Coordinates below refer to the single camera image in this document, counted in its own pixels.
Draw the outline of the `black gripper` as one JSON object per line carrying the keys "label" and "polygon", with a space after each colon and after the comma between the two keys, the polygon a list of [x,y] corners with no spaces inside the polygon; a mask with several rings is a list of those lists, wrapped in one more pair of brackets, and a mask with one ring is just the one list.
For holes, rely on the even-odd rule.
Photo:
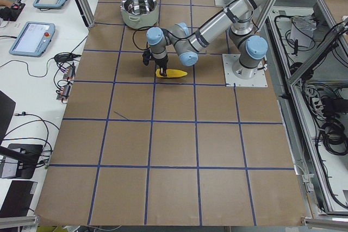
{"label": "black gripper", "polygon": [[150,45],[150,49],[156,64],[160,67],[160,76],[167,77],[168,56],[166,47],[162,45]]}

